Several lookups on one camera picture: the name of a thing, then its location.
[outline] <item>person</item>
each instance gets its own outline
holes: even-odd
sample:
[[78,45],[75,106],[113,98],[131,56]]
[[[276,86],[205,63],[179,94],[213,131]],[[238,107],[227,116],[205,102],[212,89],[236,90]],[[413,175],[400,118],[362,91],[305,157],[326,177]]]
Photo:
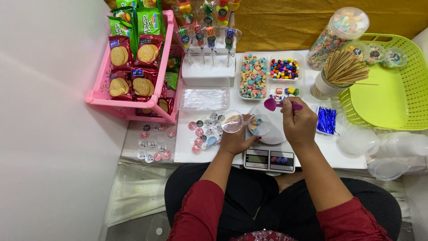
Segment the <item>person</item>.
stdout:
[[[293,111],[292,103],[303,109]],[[231,167],[261,137],[243,141],[245,128],[224,133],[212,162],[184,164],[168,179],[167,240],[397,240],[401,210],[394,197],[368,182],[339,178],[315,143],[317,115],[298,97],[282,105],[284,134],[302,172],[271,177]]]

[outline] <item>lime green basket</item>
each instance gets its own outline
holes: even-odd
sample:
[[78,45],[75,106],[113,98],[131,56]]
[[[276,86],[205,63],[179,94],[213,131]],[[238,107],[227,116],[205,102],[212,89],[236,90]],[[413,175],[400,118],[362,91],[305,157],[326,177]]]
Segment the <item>lime green basket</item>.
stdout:
[[385,49],[402,48],[407,65],[385,69],[370,66],[369,78],[339,94],[346,106],[346,117],[353,124],[390,130],[424,130],[428,128],[428,68],[419,47],[397,35],[366,33],[361,42],[377,43]]

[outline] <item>lap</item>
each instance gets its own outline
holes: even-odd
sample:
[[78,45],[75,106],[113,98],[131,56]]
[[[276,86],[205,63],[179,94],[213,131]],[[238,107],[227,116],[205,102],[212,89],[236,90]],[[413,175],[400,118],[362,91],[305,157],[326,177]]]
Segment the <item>lap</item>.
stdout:
[[[181,165],[168,179],[165,206],[169,224],[181,208],[190,187],[199,180],[209,163]],[[358,197],[378,223],[396,240],[400,231],[401,211],[394,197],[371,183],[342,178],[350,192]],[[271,229],[302,240],[323,240],[316,211],[304,180],[278,194],[275,179],[264,173],[232,167],[227,182],[225,202],[219,219],[217,240],[229,240],[244,233]]]

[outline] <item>red sleeve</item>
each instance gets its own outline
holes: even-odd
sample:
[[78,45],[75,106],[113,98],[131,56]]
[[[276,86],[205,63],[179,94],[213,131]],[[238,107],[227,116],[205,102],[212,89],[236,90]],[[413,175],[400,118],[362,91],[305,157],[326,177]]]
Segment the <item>red sleeve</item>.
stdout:
[[224,193],[212,181],[197,181],[189,189],[174,217],[167,241],[215,241]]
[[339,206],[317,213],[325,240],[329,241],[392,241],[386,230],[354,197]]

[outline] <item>tall plastic jar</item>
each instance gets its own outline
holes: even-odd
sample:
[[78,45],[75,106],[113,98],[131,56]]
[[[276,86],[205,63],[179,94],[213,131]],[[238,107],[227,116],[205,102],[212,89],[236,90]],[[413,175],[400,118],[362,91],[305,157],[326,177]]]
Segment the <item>tall plastic jar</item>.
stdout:
[[320,71],[334,51],[360,38],[369,24],[367,14],[358,8],[345,7],[337,10],[309,50],[306,62],[312,69]]

